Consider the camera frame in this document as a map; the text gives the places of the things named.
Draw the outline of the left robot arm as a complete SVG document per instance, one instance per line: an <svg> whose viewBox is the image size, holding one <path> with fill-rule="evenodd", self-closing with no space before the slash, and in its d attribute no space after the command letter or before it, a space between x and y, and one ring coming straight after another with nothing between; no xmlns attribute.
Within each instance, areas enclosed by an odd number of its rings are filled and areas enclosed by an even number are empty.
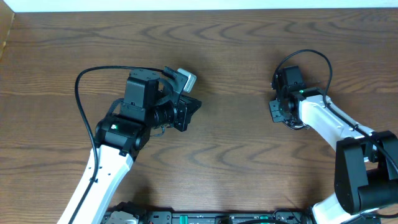
<svg viewBox="0 0 398 224"><path fill-rule="evenodd" d="M79 94L80 80L88 70L76 78L75 99L92 149L59 223L100 223L151 131L175 128L184 132L201 107L200 100L188 96L197 78L182 68L127 66L126 70L124 97L113 101L95 129L89 125Z"/></svg>

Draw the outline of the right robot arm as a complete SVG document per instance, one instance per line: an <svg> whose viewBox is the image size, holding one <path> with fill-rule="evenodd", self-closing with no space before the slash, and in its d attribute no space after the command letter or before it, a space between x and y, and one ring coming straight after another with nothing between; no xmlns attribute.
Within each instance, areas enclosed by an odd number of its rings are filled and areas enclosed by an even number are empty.
<svg viewBox="0 0 398 224"><path fill-rule="evenodd" d="M397 203L397 136L350 118L319 88L307 88L297 66L277 69L269 109L275 123L313 128L336 152L334 192L303 223L380 223L377 210Z"/></svg>

